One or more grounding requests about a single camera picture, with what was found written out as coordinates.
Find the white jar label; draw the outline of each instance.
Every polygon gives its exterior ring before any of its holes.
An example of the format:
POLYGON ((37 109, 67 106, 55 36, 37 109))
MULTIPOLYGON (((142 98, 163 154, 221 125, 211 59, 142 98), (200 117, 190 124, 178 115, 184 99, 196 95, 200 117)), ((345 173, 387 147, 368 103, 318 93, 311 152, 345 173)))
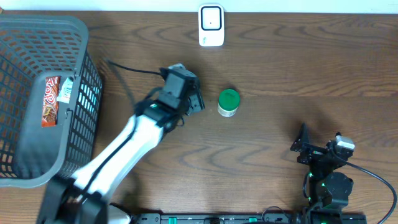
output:
POLYGON ((227 111, 227 110, 224 110, 223 108, 221 108, 220 104, 218 104, 218 109, 217 110, 222 116, 230 117, 230 116, 233 116, 236 113, 237 109, 238 108, 236 108, 235 110, 227 111))

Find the white background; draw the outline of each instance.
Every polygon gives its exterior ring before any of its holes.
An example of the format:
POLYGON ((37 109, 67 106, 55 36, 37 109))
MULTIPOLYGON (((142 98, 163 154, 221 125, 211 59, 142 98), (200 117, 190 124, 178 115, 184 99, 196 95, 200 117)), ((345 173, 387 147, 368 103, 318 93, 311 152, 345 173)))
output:
POLYGON ((226 12, 398 13, 398 0, 0 0, 5 10, 100 10, 197 12, 205 3, 226 12))

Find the wooden surface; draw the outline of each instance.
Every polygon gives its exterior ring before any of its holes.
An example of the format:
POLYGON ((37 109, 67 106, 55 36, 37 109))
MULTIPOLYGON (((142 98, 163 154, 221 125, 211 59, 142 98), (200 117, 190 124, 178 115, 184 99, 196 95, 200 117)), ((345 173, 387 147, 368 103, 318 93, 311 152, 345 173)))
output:
MULTIPOLYGON (((289 147, 306 122, 320 146, 337 131, 356 143, 350 161, 398 188, 397 16, 226 13, 222 47, 198 44, 196 13, 34 12, 73 15, 90 30, 88 49, 104 76, 95 156, 132 115, 126 90, 101 61, 157 70, 182 62, 202 82, 206 110, 186 119, 129 173, 113 197, 135 212, 262 212, 307 204, 308 167, 289 147), (221 117, 221 90, 235 87, 241 105, 221 117)), ((159 77, 119 71, 136 100, 159 77)), ((392 194, 350 167, 347 212, 376 223, 392 194)), ((0 189, 0 223, 33 223, 44 187, 0 189)), ((386 223, 398 223, 398 212, 386 223)))

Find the gray basket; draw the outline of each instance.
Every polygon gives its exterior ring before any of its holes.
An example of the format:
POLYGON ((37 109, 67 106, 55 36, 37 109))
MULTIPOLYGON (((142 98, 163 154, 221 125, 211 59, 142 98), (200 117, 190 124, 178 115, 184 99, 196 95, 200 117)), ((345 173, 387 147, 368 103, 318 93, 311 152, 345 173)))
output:
POLYGON ((88 29, 67 16, 0 16, 0 187, 36 187, 92 155, 102 81, 88 29), (41 127, 45 77, 73 79, 57 125, 41 127))

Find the red snack package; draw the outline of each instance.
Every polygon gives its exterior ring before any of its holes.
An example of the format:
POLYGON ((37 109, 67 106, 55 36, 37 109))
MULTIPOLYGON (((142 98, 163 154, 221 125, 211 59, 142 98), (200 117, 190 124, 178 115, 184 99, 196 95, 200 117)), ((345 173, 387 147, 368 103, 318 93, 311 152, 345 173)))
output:
POLYGON ((60 76, 45 78, 43 99, 42 127, 52 127, 57 124, 58 101, 60 90, 60 76))

